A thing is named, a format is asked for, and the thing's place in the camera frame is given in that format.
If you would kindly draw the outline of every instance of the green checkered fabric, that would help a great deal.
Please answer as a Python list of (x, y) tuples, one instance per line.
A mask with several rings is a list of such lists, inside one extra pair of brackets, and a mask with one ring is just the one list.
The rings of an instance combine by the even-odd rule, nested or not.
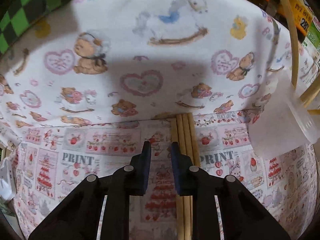
[(0, 21), (0, 58), (37, 20), (70, 0), (14, 0)]

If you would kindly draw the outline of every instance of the rocking horse print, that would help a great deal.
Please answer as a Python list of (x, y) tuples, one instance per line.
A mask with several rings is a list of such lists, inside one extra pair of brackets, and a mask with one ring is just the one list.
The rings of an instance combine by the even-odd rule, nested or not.
[(149, 36), (148, 44), (152, 46), (185, 45), (208, 34), (197, 20), (207, 12), (206, 0), (173, 0), (166, 15), (142, 11), (132, 32)]
[(65, 112), (80, 113), (94, 111), (93, 106), (96, 104), (97, 93), (95, 90), (77, 91), (75, 88), (61, 88), (60, 95), (56, 98), (55, 103), (61, 106)]

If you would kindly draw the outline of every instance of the heart print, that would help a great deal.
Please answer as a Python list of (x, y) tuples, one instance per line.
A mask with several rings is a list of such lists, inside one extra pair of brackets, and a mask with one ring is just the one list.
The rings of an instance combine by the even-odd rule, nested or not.
[(253, 96), (254, 94), (256, 94), (258, 92), (260, 88), (260, 84), (255, 84), (255, 85), (251, 85), (251, 84), (247, 84), (244, 85), (238, 92), (238, 96), (242, 99), (248, 98), (250, 96)]
[(211, 68), (217, 75), (228, 74), (239, 64), (238, 57), (232, 57), (227, 50), (219, 50), (211, 59)]
[(141, 75), (126, 74), (120, 78), (121, 87), (135, 96), (147, 97), (158, 92), (163, 84), (159, 71), (148, 70)]
[(73, 69), (75, 55), (70, 49), (65, 49), (60, 53), (49, 51), (44, 55), (44, 65), (53, 74), (64, 75)]
[(37, 95), (30, 90), (26, 90), (24, 94), (20, 94), (21, 101), (31, 108), (39, 108), (41, 106), (41, 100)]
[(221, 176), (222, 173), (223, 173), (223, 170), (221, 170), (221, 169), (216, 171), (216, 174), (217, 174), (218, 176)]

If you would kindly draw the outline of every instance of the teddy bear print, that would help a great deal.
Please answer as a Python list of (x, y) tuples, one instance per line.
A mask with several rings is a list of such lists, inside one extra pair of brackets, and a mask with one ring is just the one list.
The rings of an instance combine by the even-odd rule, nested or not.
[(222, 104), (220, 107), (216, 108), (213, 112), (214, 113), (224, 113), (231, 109), (231, 106), (233, 106), (232, 100), (229, 100), (228, 102)]
[(120, 99), (117, 104), (112, 105), (113, 109), (111, 110), (111, 112), (114, 115), (119, 115), (121, 117), (133, 116), (138, 113), (138, 111), (134, 109), (135, 107), (137, 107), (135, 104)]
[(37, 114), (37, 113), (32, 112), (32, 111), (30, 111), (30, 115), (37, 122), (43, 122), (43, 121), (47, 121), (48, 120), (48, 119), (42, 117), (41, 114)]
[(79, 124), (79, 125), (91, 124), (91, 122), (89, 120), (87, 120), (87, 119), (83, 119), (83, 118), (80, 118), (80, 117), (66, 116), (66, 115), (61, 117), (61, 122)]
[(83, 95), (75, 88), (61, 88), (60, 95), (70, 104), (79, 104)]
[(10, 140), (7, 142), (7, 145), (8, 145), (8, 148), (12, 151), (16, 149), (16, 145)]
[(33, 126), (32, 124), (29, 124), (29, 123), (26, 123), (26, 122), (23, 122), (23, 121), (18, 121), (18, 120), (16, 120), (16, 126), (18, 127), (18, 128), (21, 128), (21, 127), (24, 127), (24, 126)]
[(193, 87), (193, 91), (191, 92), (191, 96), (193, 98), (204, 98), (212, 95), (211, 87), (204, 83), (199, 83), (199, 85)]
[(109, 50), (110, 42), (102, 33), (91, 30), (81, 33), (74, 46), (75, 53), (81, 58), (74, 66), (76, 73), (101, 74), (107, 71), (105, 56)]
[(0, 84), (3, 85), (3, 91), (6, 94), (14, 94), (11, 87), (8, 85), (7, 81), (5, 80), (4, 76), (0, 74)]
[(233, 81), (243, 80), (247, 73), (252, 69), (254, 63), (254, 54), (249, 52), (239, 62), (239, 67), (232, 70), (227, 78)]
[(18, 110), (20, 106), (18, 104), (12, 103), (12, 102), (6, 102), (7, 107), (9, 107), (11, 110)]

